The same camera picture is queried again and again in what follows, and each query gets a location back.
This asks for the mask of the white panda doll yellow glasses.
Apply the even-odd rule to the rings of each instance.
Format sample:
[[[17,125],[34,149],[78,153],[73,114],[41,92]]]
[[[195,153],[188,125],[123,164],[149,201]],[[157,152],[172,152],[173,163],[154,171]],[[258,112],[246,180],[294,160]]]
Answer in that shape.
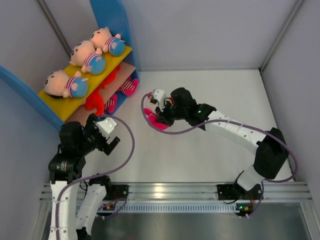
[[[124,94],[127,97],[130,97],[136,92],[138,85],[139,85],[138,78],[128,77],[125,80],[125,82],[117,89],[117,91]]]

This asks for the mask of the red plush monster white mouth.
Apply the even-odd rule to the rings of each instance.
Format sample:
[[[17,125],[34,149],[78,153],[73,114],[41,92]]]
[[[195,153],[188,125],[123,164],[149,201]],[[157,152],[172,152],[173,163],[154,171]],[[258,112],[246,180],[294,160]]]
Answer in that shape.
[[[105,103],[99,91],[92,92],[85,100],[84,106],[87,110],[95,109],[95,114],[100,116],[105,111]]]

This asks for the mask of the red plush monster toy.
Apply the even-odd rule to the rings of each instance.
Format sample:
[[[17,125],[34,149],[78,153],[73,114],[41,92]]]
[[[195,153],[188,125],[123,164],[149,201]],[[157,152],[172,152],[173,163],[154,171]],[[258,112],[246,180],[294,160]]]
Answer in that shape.
[[[118,65],[108,76],[105,77],[105,79],[100,83],[99,88],[105,89],[107,84],[110,84],[113,82],[117,76],[118,71],[121,70],[121,66]]]

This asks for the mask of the pig doll black hair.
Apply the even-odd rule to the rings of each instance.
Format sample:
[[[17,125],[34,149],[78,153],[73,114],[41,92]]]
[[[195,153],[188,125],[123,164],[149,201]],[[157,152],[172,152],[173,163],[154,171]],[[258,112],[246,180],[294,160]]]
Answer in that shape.
[[[59,70],[47,77],[43,89],[47,95],[55,99],[82,98],[89,90],[88,78],[82,77],[80,71],[69,76],[63,70]]]

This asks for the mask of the pig doll blue pants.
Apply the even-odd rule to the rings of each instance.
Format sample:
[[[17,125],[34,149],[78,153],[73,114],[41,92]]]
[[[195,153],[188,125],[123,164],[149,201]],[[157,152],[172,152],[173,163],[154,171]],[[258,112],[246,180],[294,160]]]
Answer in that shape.
[[[71,51],[69,63],[81,68],[83,73],[101,74],[106,67],[106,60],[101,48],[95,48],[90,40],[79,42]]]

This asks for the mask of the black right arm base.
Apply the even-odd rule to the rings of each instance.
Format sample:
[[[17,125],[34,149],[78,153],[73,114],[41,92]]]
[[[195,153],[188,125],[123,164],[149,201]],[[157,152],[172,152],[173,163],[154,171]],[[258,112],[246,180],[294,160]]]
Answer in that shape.
[[[217,194],[219,200],[259,200],[263,191],[259,184],[256,184],[252,189],[245,190],[237,183],[232,184],[218,184]]]

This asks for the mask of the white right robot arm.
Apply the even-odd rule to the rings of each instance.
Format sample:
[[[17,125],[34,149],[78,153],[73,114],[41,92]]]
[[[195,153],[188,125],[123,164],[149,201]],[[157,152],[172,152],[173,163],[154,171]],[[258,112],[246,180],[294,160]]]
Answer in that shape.
[[[190,126],[219,134],[247,149],[254,162],[236,178],[232,190],[240,199],[251,194],[263,180],[274,180],[288,158],[282,132],[277,128],[264,131],[227,117],[215,107],[197,103],[191,93],[179,87],[167,95],[154,89],[149,101],[156,105],[155,125],[164,129],[175,121],[184,120]]]

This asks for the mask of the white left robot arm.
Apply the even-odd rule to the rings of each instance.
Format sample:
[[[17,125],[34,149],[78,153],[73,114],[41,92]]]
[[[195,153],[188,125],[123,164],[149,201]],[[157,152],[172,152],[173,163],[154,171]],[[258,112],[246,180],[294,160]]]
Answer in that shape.
[[[82,182],[85,157],[99,150],[106,155],[120,142],[115,137],[108,142],[117,123],[110,117],[90,114],[85,125],[78,121],[63,124],[60,128],[60,144],[48,165],[52,194],[50,240],[90,240],[92,226],[102,200],[113,194],[110,177],[94,173],[87,180],[86,194],[79,208],[77,196]]]

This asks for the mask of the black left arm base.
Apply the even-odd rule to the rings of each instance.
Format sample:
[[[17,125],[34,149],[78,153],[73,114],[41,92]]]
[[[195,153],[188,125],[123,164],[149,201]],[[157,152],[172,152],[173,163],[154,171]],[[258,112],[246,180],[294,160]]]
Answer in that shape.
[[[117,199],[127,199],[129,194],[129,185],[127,184],[112,184],[108,188],[107,195],[105,196],[106,201],[113,201]]]

